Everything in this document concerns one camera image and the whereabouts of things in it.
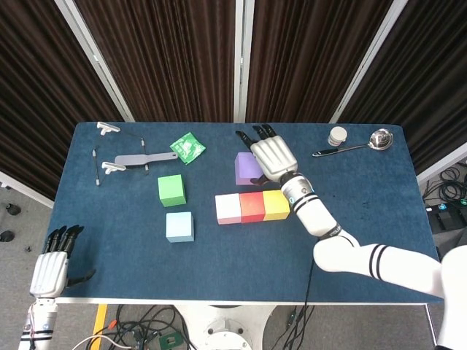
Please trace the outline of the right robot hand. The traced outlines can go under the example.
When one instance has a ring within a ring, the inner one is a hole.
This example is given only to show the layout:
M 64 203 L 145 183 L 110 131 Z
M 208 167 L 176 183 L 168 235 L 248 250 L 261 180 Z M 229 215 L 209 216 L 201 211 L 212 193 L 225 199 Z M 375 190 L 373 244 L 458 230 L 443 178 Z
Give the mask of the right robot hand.
M 259 135 L 259 141 L 252 140 L 243 131 L 235 131 L 263 172 L 259 178 L 253 178 L 250 182 L 254 185 L 263 185 L 267 182 L 281 183 L 285 175 L 296 173 L 298 161 L 284 139 L 277 135 L 269 124 L 253 125 L 252 128 Z

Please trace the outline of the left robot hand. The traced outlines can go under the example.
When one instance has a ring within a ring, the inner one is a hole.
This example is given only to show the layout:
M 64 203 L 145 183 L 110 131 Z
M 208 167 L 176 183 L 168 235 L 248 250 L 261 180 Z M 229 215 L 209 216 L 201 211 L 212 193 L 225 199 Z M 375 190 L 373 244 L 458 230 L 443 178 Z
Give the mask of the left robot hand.
M 42 253 L 34 266 L 29 293 L 35 298 L 56 299 L 67 287 L 85 283 L 96 273 L 90 269 L 86 275 L 70 279 L 69 260 L 77 237 L 84 226 L 62 226 L 54 229 L 46 238 Z

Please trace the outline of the purple cube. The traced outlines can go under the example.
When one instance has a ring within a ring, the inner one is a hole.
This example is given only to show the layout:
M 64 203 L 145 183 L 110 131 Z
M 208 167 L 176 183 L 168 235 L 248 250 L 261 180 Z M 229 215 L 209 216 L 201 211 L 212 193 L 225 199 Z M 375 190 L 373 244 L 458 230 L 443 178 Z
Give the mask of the purple cube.
M 238 152 L 234 168 L 236 185 L 252 185 L 251 179 L 257 179 L 263 175 L 262 169 L 251 152 Z

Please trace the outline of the yellow cube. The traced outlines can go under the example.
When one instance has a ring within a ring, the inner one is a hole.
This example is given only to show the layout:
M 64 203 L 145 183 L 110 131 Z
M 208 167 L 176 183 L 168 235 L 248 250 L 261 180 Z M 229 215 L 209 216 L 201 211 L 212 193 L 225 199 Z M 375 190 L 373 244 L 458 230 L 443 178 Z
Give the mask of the yellow cube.
M 281 190 L 263 191 L 264 221 L 284 220 L 290 213 L 289 202 Z

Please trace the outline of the red cube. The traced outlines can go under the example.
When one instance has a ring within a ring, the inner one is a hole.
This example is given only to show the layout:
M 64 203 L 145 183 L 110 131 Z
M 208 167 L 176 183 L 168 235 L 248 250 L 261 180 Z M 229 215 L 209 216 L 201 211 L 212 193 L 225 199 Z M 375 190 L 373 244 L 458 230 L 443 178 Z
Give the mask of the red cube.
M 265 206 L 262 192 L 246 192 L 239 194 L 242 212 L 241 223 L 262 222 L 265 217 Z

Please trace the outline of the green cube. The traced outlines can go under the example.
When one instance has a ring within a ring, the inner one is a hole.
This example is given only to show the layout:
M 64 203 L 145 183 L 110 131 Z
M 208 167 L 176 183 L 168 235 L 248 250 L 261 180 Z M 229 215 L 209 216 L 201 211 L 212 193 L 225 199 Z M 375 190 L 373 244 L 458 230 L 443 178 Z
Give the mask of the green cube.
M 158 177 L 158 194 L 164 207 L 186 204 L 182 175 Z

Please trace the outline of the light blue cube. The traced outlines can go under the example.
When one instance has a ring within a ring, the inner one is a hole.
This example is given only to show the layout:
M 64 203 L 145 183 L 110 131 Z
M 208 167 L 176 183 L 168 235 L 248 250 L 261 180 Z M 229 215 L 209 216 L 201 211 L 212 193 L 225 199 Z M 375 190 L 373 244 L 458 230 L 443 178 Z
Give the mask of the light blue cube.
M 166 214 L 166 238 L 170 243 L 194 241 L 193 215 L 190 211 Z

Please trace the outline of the pink cube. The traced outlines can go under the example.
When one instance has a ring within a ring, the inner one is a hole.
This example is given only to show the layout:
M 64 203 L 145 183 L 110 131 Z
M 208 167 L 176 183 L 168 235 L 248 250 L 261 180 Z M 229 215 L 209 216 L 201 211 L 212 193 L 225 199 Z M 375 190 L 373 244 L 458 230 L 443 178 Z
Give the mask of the pink cube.
M 242 210 L 238 193 L 216 195 L 216 217 L 219 225 L 240 223 Z

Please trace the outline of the white medicine jar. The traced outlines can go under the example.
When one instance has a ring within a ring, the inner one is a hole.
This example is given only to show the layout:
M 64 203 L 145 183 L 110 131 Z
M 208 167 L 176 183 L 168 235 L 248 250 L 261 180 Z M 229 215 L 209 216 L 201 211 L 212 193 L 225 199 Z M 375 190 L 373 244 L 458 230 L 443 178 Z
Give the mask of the white medicine jar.
M 330 130 L 328 143 L 333 147 L 338 147 L 347 140 L 347 131 L 341 126 L 335 126 Z

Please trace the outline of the yellow floor tape strip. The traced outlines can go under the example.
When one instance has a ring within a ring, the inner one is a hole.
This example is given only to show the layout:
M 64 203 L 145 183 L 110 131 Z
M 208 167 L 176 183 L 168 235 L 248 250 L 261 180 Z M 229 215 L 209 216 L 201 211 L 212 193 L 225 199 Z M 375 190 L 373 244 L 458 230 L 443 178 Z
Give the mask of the yellow floor tape strip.
M 107 304 L 99 304 L 96 312 L 96 318 L 94 322 L 93 333 L 101 334 L 104 329 L 105 319 L 107 315 Z M 101 340 L 99 338 L 95 339 L 91 345 L 91 350 L 99 350 L 101 345 Z

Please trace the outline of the brown folding screen panel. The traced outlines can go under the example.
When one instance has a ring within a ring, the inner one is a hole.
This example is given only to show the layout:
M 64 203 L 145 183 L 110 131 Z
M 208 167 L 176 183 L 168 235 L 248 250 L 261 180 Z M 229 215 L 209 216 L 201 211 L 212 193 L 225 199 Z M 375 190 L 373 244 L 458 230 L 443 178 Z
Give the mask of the brown folding screen panel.
M 235 123 L 334 123 L 408 0 L 236 0 Z
M 467 142 L 467 0 L 407 0 L 340 123 L 400 125 L 421 174 Z
M 53 1 L 125 121 L 234 121 L 241 0 Z
M 54 0 L 0 0 L 0 172 L 54 200 L 74 129 L 122 117 Z

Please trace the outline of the blue velvet table cloth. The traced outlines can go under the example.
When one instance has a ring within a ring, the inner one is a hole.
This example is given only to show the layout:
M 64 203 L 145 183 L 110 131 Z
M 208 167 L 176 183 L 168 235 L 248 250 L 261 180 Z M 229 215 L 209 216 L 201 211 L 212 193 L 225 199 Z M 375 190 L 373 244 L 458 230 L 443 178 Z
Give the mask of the blue velvet table cloth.
M 215 196 L 238 193 L 234 161 L 250 137 L 248 124 L 132 122 L 122 133 L 99 135 L 96 124 L 76 126 L 55 196 L 50 229 L 80 225 L 69 276 L 94 276 L 63 291 L 65 303 L 100 300 L 194 300 L 271 303 L 432 303 L 434 297 L 353 273 L 326 273 L 312 266 L 316 238 L 299 219 L 219 225 Z M 328 157 L 312 154 L 328 146 L 329 124 L 274 124 L 298 161 L 299 171 L 343 228 L 362 244 L 384 244 L 436 256 L 431 228 L 412 159 L 398 125 L 393 145 Z M 348 142 L 364 144 L 375 125 L 348 124 Z M 103 162 L 118 155 L 173 152 L 170 145 L 191 132 L 206 149 L 192 163 L 179 157 L 126 166 L 109 175 Z M 95 138 L 101 185 L 92 157 Z M 186 204 L 164 207 L 158 177 L 182 175 Z M 194 241 L 170 243 L 166 214 L 190 211 Z

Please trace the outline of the green circuit board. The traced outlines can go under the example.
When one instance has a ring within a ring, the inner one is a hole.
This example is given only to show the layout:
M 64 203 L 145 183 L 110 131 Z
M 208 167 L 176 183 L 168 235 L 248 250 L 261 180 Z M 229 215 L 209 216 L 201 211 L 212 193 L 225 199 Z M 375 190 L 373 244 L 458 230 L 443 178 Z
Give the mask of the green circuit board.
M 161 350 L 172 350 L 184 343 L 183 337 L 179 332 L 169 333 L 162 335 L 159 338 L 159 345 Z

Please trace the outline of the black power strip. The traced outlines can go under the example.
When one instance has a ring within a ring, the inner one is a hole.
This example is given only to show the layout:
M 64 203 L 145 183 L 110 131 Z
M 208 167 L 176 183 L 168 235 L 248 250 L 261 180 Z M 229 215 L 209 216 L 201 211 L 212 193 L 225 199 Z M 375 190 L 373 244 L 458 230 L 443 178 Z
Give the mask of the black power strip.
M 447 204 L 428 206 L 425 210 L 433 234 L 451 231 L 456 228 L 454 213 L 449 210 Z

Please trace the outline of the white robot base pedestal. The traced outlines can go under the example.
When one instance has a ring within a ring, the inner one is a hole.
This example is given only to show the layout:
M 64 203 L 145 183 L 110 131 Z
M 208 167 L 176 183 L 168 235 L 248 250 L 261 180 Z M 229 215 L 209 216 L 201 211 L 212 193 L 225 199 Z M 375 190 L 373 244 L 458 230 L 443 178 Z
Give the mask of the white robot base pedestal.
M 190 350 L 263 350 L 263 334 L 275 305 L 177 305 Z

